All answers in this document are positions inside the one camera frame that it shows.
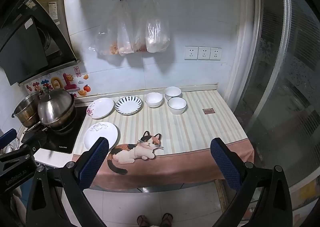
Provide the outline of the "white plate blue floral print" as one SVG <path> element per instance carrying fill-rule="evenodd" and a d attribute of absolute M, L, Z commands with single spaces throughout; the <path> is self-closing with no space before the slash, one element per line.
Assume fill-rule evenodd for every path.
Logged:
<path fill-rule="evenodd" d="M 89 150 L 100 137 L 108 140 L 111 149 L 118 140 L 117 127 L 110 122 L 98 122 L 92 125 L 84 135 L 84 147 Z"/>

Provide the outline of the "white plate pink floral print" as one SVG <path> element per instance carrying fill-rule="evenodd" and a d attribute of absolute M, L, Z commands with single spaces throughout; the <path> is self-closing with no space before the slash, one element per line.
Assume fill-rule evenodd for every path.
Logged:
<path fill-rule="evenodd" d="M 102 119 L 108 116 L 114 108 L 114 101 L 111 98 L 99 98 L 93 101 L 86 110 L 92 119 Z"/>

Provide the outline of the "white plate blue leaf pattern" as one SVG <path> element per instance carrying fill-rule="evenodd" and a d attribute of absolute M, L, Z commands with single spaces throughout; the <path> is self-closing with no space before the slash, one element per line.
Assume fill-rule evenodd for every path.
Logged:
<path fill-rule="evenodd" d="M 115 110 L 121 115 L 132 115 L 142 107 L 142 100 L 137 96 L 125 96 L 115 104 Z"/>

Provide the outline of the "white bowl front blue rim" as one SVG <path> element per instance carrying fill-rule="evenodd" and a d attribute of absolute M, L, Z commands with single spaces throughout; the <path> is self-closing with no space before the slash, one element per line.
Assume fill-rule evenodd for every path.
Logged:
<path fill-rule="evenodd" d="M 184 98 L 173 97 L 168 100 L 168 107 L 172 114 L 180 115 L 187 108 L 187 102 Z"/>

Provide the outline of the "white bowl blue rim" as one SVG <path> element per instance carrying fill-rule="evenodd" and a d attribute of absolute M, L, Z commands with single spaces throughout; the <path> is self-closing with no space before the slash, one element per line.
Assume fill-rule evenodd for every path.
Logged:
<path fill-rule="evenodd" d="M 174 97 L 180 97 L 181 93 L 182 93 L 181 89 L 175 86 L 167 87 L 164 90 L 166 100 L 169 100 Z"/>
<path fill-rule="evenodd" d="M 173 97 L 168 100 L 168 107 L 172 114 L 180 115 L 187 108 L 187 102 L 184 98 Z"/>

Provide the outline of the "plain white bowl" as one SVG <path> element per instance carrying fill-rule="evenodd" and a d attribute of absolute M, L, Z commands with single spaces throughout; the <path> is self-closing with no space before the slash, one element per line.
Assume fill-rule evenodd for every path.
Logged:
<path fill-rule="evenodd" d="M 163 94 L 158 92 L 151 92 L 145 96 L 145 102 L 150 108 L 160 107 L 163 103 Z"/>

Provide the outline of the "steel stock pot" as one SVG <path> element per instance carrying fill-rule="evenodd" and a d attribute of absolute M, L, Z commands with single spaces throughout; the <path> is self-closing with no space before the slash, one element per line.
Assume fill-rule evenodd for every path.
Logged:
<path fill-rule="evenodd" d="M 24 127 L 34 126 L 40 121 L 37 112 L 39 101 L 39 92 L 29 94 L 16 106 L 11 117 L 17 118 Z"/>

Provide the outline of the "black induction cooktop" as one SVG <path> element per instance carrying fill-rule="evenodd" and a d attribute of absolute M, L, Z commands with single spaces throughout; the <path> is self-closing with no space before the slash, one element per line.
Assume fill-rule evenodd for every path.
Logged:
<path fill-rule="evenodd" d="M 23 133 L 22 144 L 28 142 L 29 139 L 36 139 L 40 143 L 36 145 L 36 150 L 44 148 L 45 150 L 71 154 L 87 115 L 86 109 L 87 107 L 75 107 L 65 124 L 59 127 L 45 127 L 39 124 L 33 129 L 26 130 Z"/>

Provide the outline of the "steel wok with lid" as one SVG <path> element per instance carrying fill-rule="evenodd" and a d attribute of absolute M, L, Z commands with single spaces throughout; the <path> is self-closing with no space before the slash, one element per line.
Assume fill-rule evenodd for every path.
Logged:
<path fill-rule="evenodd" d="M 45 129 L 57 128 L 65 123 L 74 110 L 75 98 L 67 90 L 54 89 L 42 97 L 37 106 L 40 121 L 28 128 L 27 133 L 43 125 Z"/>

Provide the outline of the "brown label patch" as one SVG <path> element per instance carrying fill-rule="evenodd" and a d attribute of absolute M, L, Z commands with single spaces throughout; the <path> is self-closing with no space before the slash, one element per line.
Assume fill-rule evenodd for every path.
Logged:
<path fill-rule="evenodd" d="M 214 114 L 215 111 L 213 108 L 203 109 L 204 114 Z"/>

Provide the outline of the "person's left sandalled foot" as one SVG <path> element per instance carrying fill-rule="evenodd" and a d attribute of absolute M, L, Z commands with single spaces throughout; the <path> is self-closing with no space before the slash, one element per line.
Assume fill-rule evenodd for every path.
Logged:
<path fill-rule="evenodd" d="M 140 215 L 137 217 L 137 224 L 139 227 L 150 227 L 150 223 L 145 215 Z"/>

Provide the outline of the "person's sandalled foot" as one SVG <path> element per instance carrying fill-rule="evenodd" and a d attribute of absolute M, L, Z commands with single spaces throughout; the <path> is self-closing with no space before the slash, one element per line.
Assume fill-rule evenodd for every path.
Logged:
<path fill-rule="evenodd" d="M 165 213 L 162 217 L 160 227 L 172 227 L 173 216 L 170 213 Z"/>
<path fill-rule="evenodd" d="M 145 215 L 140 215 L 137 217 L 137 224 L 139 227 L 150 227 L 150 223 Z"/>

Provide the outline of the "striped cat print table mat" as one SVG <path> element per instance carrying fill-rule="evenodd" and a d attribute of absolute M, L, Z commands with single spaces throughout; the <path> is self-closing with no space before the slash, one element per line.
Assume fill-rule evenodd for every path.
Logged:
<path fill-rule="evenodd" d="M 167 104 L 144 105 L 133 115 L 112 112 L 104 118 L 114 124 L 119 143 L 136 143 L 144 132 L 160 133 L 161 149 L 155 158 L 138 159 L 120 175 L 103 163 L 93 186 L 107 190 L 128 190 L 156 185 L 200 183 L 221 179 L 222 173 L 210 154 L 210 142 L 219 137 L 243 161 L 253 161 L 254 150 L 240 123 L 216 90 L 184 92 L 186 110 L 174 115 Z M 203 109 L 213 108 L 214 114 Z"/>

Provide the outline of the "glass sliding door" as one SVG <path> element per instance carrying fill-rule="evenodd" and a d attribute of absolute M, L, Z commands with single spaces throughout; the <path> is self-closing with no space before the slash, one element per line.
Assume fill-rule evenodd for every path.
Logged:
<path fill-rule="evenodd" d="M 305 0 L 260 0 L 259 12 L 235 115 L 259 163 L 292 186 L 319 168 L 319 20 Z"/>

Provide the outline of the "person's right sandalled foot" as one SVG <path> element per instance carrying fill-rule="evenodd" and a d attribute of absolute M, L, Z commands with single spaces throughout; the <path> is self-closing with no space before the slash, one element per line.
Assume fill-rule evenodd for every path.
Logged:
<path fill-rule="evenodd" d="M 173 216 L 170 213 L 165 213 L 162 217 L 160 227 L 172 227 Z"/>

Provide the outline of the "black range hood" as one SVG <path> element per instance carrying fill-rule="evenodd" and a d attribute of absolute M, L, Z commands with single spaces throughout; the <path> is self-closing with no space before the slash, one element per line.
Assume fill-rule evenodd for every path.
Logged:
<path fill-rule="evenodd" d="M 37 26 L 53 38 L 57 53 L 46 56 Z M 78 62 L 71 44 L 40 3 L 20 0 L 1 28 L 1 68 L 9 84 L 21 84 Z"/>

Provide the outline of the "clear bag orange contents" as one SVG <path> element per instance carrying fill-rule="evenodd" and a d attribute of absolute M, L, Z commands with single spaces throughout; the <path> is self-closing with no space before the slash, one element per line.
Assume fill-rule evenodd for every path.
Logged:
<path fill-rule="evenodd" d="M 118 11 L 120 1 L 117 1 L 109 14 L 100 24 L 89 50 L 99 55 L 117 55 L 118 52 Z"/>

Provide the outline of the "clear bag pale contents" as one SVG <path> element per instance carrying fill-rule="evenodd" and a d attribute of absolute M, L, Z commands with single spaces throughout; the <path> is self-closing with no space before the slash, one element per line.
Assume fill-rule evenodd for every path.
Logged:
<path fill-rule="evenodd" d="M 133 23 L 131 11 L 126 0 L 121 0 L 117 7 L 117 48 L 121 56 L 134 52 Z"/>

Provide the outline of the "clear bag reddish contents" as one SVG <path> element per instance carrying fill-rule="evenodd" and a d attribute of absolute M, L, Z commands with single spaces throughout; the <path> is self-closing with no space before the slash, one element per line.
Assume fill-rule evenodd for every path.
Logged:
<path fill-rule="evenodd" d="M 146 52 L 146 16 L 147 16 L 147 3 L 141 7 L 138 12 L 135 26 L 135 40 L 134 40 L 134 49 L 135 52 Z"/>

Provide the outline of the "clear bag pinkish contents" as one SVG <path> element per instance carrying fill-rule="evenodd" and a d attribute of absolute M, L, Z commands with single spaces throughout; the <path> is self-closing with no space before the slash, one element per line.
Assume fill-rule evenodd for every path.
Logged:
<path fill-rule="evenodd" d="M 146 4 L 145 42 L 149 53 L 164 52 L 170 44 L 169 22 L 156 0 Z"/>

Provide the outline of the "colourful wall stickers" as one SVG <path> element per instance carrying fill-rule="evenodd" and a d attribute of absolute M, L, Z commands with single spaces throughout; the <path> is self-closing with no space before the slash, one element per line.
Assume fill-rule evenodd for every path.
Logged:
<path fill-rule="evenodd" d="M 82 66 L 74 65 L 50 72 L 35 79 L 29 79 L 22 84 L 28 93 L 47 93 L 55 89 L 63 89 L 75 98 L 87 96 L 92 88 L 89 85 L 89 75 Z"/>

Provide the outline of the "right white wall socket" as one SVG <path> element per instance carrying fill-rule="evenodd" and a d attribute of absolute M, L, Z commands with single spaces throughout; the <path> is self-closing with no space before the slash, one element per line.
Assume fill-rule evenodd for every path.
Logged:
<path fill-rule="evenodd" d="M 222 48 L 211 47 L 210 48 L 210 60 L 221 60 Z"/>

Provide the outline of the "white wall socket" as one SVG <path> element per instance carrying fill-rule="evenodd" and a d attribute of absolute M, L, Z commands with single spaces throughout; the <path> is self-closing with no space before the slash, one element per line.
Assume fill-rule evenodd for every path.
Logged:
<path fill-rule="evenodd" d="M 185 60 L 197 60 L 198 57 L 198 47 L 195 46 L 185 46 L 184 59 Z"/>
<path fill-rule="evenodd" d="M 209 60 L 210 59 L 210 47 L 199 47 L 197 59 L 198 60 Z"/>
<path fill-rule="evenodd" d="M 211 47 L 210 48 L 210 60 L 221 60 L 222 48 Z"/>

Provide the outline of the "middle white wall socket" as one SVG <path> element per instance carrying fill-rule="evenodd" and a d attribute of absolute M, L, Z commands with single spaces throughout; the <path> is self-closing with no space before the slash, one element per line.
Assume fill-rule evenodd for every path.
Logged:
<path fill-rule="evenodd" d="M 210 47 L 199 47 L 197 59 L 198 60 L 209 60 L 210 59 Z"/>

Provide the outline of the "left white wall socket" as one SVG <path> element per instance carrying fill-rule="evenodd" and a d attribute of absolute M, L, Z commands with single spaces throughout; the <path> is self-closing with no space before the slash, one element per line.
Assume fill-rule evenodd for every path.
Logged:
<path fill-rule="evenodd" d="M 195 46 L 185 46 L 184 59 L 185 60 L 197 60 L 198 57 L 198 47 Z"/>

